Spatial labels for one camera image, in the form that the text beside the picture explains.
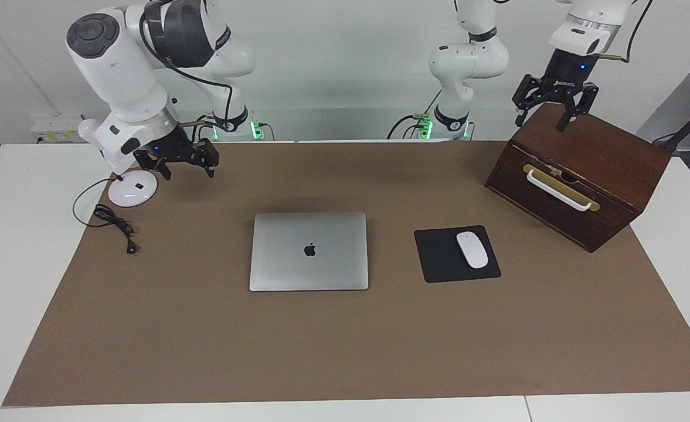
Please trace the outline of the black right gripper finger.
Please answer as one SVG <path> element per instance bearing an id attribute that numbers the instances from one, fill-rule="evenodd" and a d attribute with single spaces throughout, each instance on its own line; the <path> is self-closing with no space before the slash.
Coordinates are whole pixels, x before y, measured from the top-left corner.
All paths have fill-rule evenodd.
<path id="1" fill-rule="evenodd" d="M 215 176 L 215 169 L 220 163 L 219 152 L 209 139 L 201 139 L 192 145 L 192 165 L 201 166 L 208 177 Z"/>
<path id="2" fill-rule="evenodd" d="M 162 175 L 165 180 L 171 180 L 172 173 L 164 158 L 152 158 L 147 151 L 136 151 L 135 159 L 141 170 L 155 171 Z"/>

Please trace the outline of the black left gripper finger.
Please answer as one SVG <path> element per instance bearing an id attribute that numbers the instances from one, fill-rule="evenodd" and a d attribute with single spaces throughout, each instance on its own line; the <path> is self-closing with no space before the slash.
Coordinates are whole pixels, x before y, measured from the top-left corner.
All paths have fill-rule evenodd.
<path id="1" fill-rule="evenodd" d="M 579 115 L 587 115 L 594 104 L 600 87 L 594 83 L 583 83 L 581 89 L 565 89 L 562 91 L 562 101 L 565 112 L 558 122 L 558 131 L 564 132 L 568 123 L 572 122 Z"/>
<path id="2" fill-rule="evenodd" d="M 530 110 L 548 101 L 548 86 L 545 77 L 535 77 L 526 74 L 512 96 L 516 107 L 517 117 L 515 125 L 521 128 Z"/>

